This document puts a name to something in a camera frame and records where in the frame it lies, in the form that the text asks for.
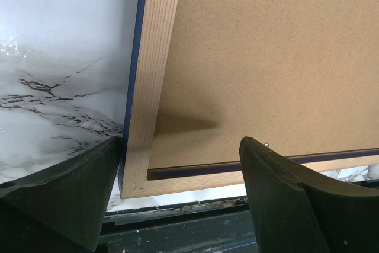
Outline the blue wooden picture frame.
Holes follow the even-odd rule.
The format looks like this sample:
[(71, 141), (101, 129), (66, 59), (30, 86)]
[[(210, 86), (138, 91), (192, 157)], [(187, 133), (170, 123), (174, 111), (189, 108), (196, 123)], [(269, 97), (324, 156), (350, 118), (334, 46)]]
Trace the blue wooden picture frame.
[[(127, 103), (126, 157), (121, 197), (139, 198), (241, 184), (236, 161), (168, 168), (149, 166), (178, 0), (143, 0), (137, 62), (131, 66)], [(318, 172), (378, 163), (378, 147), (286, 156)]]

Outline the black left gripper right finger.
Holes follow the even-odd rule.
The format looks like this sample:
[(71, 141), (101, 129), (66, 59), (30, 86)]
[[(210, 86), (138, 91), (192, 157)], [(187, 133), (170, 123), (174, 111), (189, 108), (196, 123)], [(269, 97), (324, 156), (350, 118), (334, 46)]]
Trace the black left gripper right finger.
[(260, 252), (377, 252), (378, 190), (342, 182), (251, 137), (240, 163)]

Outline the brown cardboard backing board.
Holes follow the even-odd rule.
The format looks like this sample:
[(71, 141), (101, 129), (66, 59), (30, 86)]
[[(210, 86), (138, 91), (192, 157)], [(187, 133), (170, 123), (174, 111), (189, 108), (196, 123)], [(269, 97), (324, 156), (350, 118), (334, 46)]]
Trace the brown cardboard backing board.
[(178, 0), (149, 166), (378, 147), (378, 0)]

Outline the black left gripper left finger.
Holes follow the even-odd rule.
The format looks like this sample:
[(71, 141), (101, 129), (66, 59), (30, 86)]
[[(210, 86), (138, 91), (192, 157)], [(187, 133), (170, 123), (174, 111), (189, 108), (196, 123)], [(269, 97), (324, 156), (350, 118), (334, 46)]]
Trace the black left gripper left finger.
[(1, 252), (95, 252), (121, 156), (112, 137), (1, 184)]

